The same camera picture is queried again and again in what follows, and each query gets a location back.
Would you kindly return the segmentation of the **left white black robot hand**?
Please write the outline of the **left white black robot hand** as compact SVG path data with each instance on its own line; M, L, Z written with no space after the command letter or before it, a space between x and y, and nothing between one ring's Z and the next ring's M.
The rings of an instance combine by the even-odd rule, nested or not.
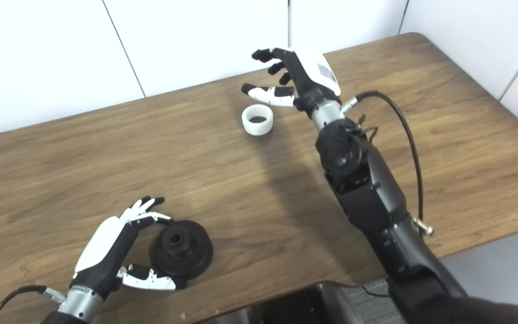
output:
M157 291L185 289L185 279L164 274L152 267L123 265L140 230L152 224L174 223L170 216L152 211L153 207L164 201L164 197L146 196L120 216L104 220L80 255L69 287L79 286L95 291L103 300L121 285Z

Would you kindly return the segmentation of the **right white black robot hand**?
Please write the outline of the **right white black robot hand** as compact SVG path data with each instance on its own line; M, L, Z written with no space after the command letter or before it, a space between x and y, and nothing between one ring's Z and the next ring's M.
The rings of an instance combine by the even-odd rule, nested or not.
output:
M317 105L341 104L341 90L328 61L321 53L301 49L258 49L252 56L260 62L278 62L268 68L275 75L286 69L278 86L243 84L241 91L256 101L278 107L295 107L310 117Z

